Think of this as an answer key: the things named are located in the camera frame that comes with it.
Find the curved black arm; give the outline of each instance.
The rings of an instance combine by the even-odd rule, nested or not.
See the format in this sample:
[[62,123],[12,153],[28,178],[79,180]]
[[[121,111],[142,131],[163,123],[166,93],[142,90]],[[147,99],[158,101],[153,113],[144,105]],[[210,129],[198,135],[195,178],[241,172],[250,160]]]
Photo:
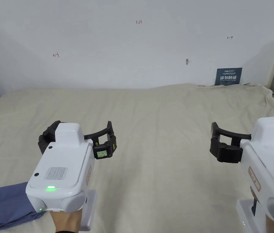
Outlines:
[[[211,148],[210,152],[219,162],[237,164],[241,161],[243,149],[240,147],[242,139],[251,140],[250,134],[234,133],[220,129],[216,122],[211,126]],[[231,145],[220,142],[220,135],[231,138]]]

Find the sign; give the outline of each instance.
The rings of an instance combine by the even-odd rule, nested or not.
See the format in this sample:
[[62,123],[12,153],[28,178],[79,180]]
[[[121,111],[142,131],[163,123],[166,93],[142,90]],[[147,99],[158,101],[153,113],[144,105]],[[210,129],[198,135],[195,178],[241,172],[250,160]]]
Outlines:
[[240,84],[242,68],[217,69],[215,86]]

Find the bed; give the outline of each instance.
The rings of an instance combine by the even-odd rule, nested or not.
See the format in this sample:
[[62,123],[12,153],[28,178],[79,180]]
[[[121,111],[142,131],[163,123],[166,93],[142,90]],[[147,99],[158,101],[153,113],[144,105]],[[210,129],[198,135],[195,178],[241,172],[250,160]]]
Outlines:
[[[210,154],[210,127],[249,133],[274,116],[263,86],[147,90],[29,89],[0,98],[0,186],[29,180],[41,158],[38,136],[54,121],[88,134],[111,120],[117,150],[97,160],[93,233],[241,232],[236,201],[251,198],[238,164]],[[49,213],[2,232],[55,232]]]

